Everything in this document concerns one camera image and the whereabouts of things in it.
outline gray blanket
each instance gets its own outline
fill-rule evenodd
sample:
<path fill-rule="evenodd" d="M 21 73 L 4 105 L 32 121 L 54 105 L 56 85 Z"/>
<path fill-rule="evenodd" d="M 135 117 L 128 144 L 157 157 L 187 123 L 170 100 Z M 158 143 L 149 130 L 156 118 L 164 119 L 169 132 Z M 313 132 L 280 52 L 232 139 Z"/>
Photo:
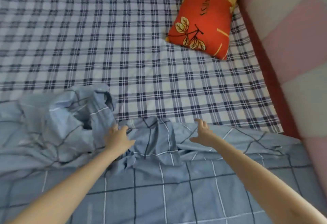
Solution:
<path fill-rule="evenodd" d="M 106 85 L 25 95 L 0 105 L 0 220 L 87 163 L 115 123 Z M 97 181 L 70 223 L 270 223 L 212 148 L 190 142 L 195 123 L 121 121 L 135 145 Z M 299 140 L 227 126 L 210 127 L 271 170 L 323 213 L 327 206 Z"/>

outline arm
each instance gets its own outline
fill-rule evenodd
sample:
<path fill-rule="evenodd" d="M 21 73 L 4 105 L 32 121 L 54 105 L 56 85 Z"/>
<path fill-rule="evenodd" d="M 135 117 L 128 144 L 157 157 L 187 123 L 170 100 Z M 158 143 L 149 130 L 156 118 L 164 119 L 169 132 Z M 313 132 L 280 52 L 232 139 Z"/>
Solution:
<path fill-rule="evenodd" d="M 317 209 L 286 183 L 216 136 L 206 122 L 200 119 L 196 121 L 198 137 L 190 140 L 218 151 L 274 223 L 327 223 L 327 219 Z"/>
<path fill-rule="evenodd" d="M 111 128 L 103 152 L 32 202 L 10 224 L 65 224 L 105 169 L 134 144 L 126 131 L 127 126 Z"/>

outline pillowcase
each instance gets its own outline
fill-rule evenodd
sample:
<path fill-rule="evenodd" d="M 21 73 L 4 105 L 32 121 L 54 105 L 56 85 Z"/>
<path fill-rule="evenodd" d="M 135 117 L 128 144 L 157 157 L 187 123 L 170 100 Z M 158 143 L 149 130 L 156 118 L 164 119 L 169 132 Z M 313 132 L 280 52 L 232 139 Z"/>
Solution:
<path fill-rule="evenodd" d="M 166 41 L 226 60 L 237 0 L 183 0 Z"/>

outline hand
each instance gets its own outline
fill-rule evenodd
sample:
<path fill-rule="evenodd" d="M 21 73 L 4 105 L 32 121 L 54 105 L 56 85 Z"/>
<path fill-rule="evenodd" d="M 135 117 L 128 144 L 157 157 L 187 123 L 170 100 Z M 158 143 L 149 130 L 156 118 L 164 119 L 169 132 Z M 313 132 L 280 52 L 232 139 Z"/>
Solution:
<path fill-rule="evenodd" d="M 209 129 L 206 122 L 203 122 L 201 119 L 194 119 L 194 121 L 198 122 L 198 137 L 192 137 L 190 138 L 190 141 L 199 143 L 203 146 L 212 147 L 214 140 L 212 138 L 217 138 L 217 136 Z"/>
<path fill-rule="evenodd" d="M 109 129 L 108 134 L 104 136 L 106 149 L 115 152 L 117 157 L 124 154 L 135 143 L 135 140 L 130 141 L 128 139 L 126 135 L 127 129 L 127 126 L 123 126 L 119 130 L 118 124 L 115 124 Z"/>

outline red edge strip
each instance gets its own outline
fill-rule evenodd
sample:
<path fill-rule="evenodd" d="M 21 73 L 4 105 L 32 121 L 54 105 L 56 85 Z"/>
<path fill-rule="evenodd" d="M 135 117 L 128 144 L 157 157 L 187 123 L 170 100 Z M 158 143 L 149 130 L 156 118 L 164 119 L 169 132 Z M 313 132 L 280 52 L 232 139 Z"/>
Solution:
<path fill-rule="evenodd" d="M 253 23 L 241 3 L 239 3 L 240 12 L 244 19 L 248 35 L 252 42 L 254 53 L 258 59 L 264 81 L 267 85 L 268 92 L 272 103 L 276 109 L 277 116 L 284 130 L 284 135 L 300 139 L 300 133 L 296 127 L 295 121 L 288 107 L 284 93 L 277 79 L 276 73 L 271 65 L 271 62 L 264 50 L 257 32 L 254 29 Z"/>

